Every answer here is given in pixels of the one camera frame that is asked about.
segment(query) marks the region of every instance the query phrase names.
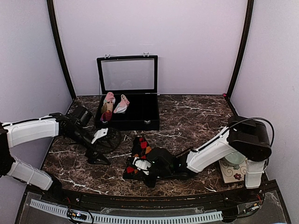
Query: black box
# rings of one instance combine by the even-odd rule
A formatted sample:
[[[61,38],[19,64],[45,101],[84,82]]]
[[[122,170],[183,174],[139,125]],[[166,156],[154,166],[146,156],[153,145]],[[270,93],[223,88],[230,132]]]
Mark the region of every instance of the black box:
[[[114,127],[121,131],[146,131],[159,130],[160,117],[157,99],[157,76],[158,76],[158,56],[117,56],[97,58],[100,86],[103,96],[95,116],[95,126],[97,129]],[[150,73],[148,77],[142,77],[147,68]],[[115,84],[115,80],[120,80],[121,84]],[[124,113],[113,113],[110,121],[101,121],[101,108],[108,92],[115,96],[114,109],[124,94],[130,104]]]

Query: black wire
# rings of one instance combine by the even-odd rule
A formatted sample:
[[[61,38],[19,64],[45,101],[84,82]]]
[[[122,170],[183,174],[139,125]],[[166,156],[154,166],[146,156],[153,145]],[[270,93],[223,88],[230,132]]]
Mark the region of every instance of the black wire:
[[[59,200],[57,200],[57,199],[55,199],[55,198],[53,198],[51,195],[49,195],[49,194],[46,194],[46,196],[48,196],[48,197],[50,197],[50,198],[52,198],[53,200],[55,200],[56,202],[59,202],[59,203],[63,203],[63,204],[65,204],[63,201],[59,201]],[[92,218],[92,222],[91,222],[91,224],[93,224],[94,223],[94,217],[93,217],[93,215],[91,214],[91,212],[88,210],[88,209],[86,209],[86,208],[83,208],[83,207],[81,207],[81,206],[79,206],[79,205],[76,205],[76,204],[72,204],[72,203],[68,203],[68,205],[70,206],[70,205],[72,205],[72,206],[75,206],[75,207],[78,207],[78,208],[81,208],[81,209],[83,209],[83,210],[87,210],[86,212],[88,212],[88,214],[90,215],[90,217]]]
[[[265,198],[266,198],[266,193],[265,193],[265,184],[264,184],[264,181],[263,181],[263,179],[262,179],[262,183],[263,183],[263,200],[262,200],[262,202],[261,202],[261,206],[264,204],[264,202],[265,202]],[[254,214],[256,214],[257,213],[257,211],[259,211],[261,208],[258,208],[258,209],[256,209],[256,210],[254,210],[254,211],[252,211],[250,214],[248,214],[248,215],[243,215],[243,216],[241,216],[241,214],[238,214],[238,215],[236,215],[236,216],[223,216],[224,218],[235,218],[235,219],[237,219],[237,218],[247,218],[247,217],[250,217],[250,216],[252,216],[252,215],[254,215]]]

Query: black tray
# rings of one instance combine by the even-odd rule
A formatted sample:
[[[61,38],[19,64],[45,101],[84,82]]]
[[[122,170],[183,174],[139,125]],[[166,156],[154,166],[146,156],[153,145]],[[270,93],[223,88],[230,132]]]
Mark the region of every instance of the black tray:
[[[107,90],[104,83],[102,61],[107,60],[154,60],[154,88],[142,90]],[[98,68],[100,75],[100,86],[102,93],[100,105],[95,116],[95,126],[97,129],[114,127],[121,131],[146,131],[159,130],[160,117],[157,100],[157,63],[158,56],[120,56],[110,58],[98,58]],[[110,121],[101,121],[101,107],[106,94],[111,91],[115,96],[114,109],[121,100],[121,94],[125,94],[130,104],[124,113],[113,113]]]

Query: marble countertop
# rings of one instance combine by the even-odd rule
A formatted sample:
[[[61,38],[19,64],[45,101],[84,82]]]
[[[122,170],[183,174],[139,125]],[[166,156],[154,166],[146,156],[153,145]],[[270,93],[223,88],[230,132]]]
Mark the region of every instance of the marble countertop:
[[[83,105],[95,114],[99,99],[99,96],[78,97],[70,111]],[[162,95],[158,97],[158,103],[160,131],[121,132],[121,145],[106,154],[112,165],[88,164],[84,147],[70,145],[68,138],[56,137],[43,170],[55,175],[64,189],[114,196],[186,196],[243,186],[242,183],[224,184],[218,162],[187,181],[159,180],[154,189],[146,187],[142,181],[124,180],[125,162],[136,135],[143,133],[151,147],[164,147],[178,154],[191,146],[199,147],[214,137],[232,115],[222,96]],[[93,119],[88,125],[92,130]]]

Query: lavender wall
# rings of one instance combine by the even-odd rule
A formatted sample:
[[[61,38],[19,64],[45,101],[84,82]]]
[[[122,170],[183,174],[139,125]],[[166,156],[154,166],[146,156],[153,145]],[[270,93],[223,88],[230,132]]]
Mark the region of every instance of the lavender wall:
[[[299,3],[256,1],[232,102],[247,117],[265,117],[276,138],[267,174],[276,179],[292,223],[299,223]]]
[[[66,112],[71,97],[58,60],[47,2],[2,0],[0,6],[0,121]],[[11,153],[39,168],[51,139]],[[25,185],[0,178],[0,223],[14,223]]]
[[[159,55],[161,94],[226,92],[240,45],[245,0],[56,0],[77,95],[98,95],[96,58]]]

